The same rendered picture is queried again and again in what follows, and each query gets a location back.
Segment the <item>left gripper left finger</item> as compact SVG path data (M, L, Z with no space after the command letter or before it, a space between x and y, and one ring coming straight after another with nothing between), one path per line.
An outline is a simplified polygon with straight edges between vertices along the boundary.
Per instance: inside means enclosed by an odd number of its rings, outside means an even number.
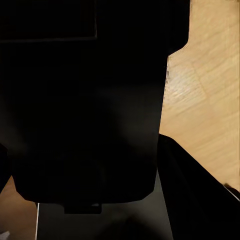
M0 143L0 193L11 177L7 148Z

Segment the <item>digital camera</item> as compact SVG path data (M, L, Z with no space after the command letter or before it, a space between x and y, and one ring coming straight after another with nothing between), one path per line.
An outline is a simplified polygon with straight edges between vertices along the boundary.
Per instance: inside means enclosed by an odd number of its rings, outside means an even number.
M190 0L0 0L0 144L16 192L101 214L153 193Z

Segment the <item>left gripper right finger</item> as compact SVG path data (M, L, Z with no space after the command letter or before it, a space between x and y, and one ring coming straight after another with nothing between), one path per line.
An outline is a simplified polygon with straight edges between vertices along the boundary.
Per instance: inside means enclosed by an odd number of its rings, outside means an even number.
M240 200L161 133L157 168L174 240L240 240Z

